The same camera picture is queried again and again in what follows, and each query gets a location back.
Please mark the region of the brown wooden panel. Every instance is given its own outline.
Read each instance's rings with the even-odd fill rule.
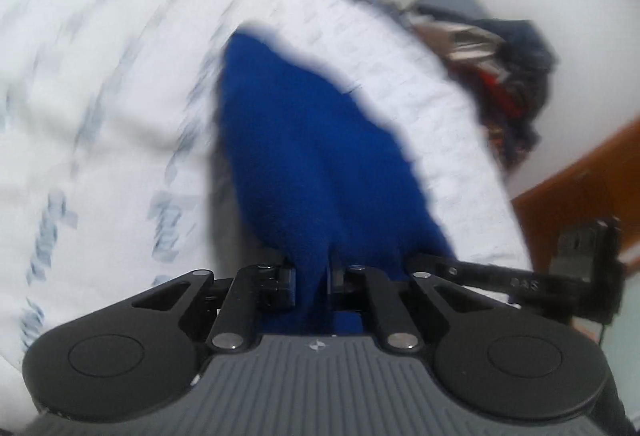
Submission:
[[[623,249],[640,241],[640,119],[512,203],[537,270],[562,229],[597,217],[620,219]]]

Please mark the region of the mattress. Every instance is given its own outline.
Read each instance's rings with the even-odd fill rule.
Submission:
[[[244,23],[396,135],[460,259],[530,268],[471,100],[366,3],[0,0],[0,428],[35,415],[20,365],[44,331],[269,257],[212,120],[220,52]]]

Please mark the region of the white bed sheet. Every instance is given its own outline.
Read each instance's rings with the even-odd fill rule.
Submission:
[[[194,268],[258,254],[216,150],[220,51],[246,22],[352,90],[414,163],[458,257],[528,269],[473,104],[354,0],[0,0],[0,427],[43,331]]]

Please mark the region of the gray gripper base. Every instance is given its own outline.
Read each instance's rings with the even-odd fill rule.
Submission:
[[[491,384],[487,384],[491,394]],[[24,436],[605,436],[588,418],[514,426],[453,402],[416,358],[368,336],[264,336],[212,359],[180,400],[129,421],[43,414]]]

